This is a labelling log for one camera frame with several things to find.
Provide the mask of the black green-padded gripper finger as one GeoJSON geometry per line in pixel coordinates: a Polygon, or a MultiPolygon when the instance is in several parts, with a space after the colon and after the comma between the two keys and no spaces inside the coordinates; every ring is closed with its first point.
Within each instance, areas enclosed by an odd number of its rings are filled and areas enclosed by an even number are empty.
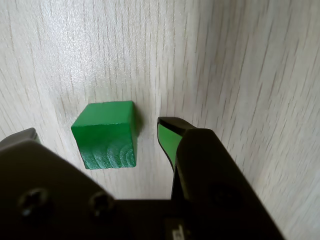
{"type": "Polygon", "coordinates": [[[217,135],[179,117],[157,119],[157,139],[174,172],[195,240],[281,240],[283,235],[217,135]]]}

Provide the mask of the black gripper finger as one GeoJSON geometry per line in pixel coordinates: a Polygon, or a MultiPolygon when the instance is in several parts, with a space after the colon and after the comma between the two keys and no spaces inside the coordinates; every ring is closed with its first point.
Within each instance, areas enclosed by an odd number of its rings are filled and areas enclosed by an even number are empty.
{"type": "Polygon", "coordinates": [[[36,130],[0,142],[0,237],[3,240],[109,240],[93,214],[102,188],[43,146],[36,130]]]}

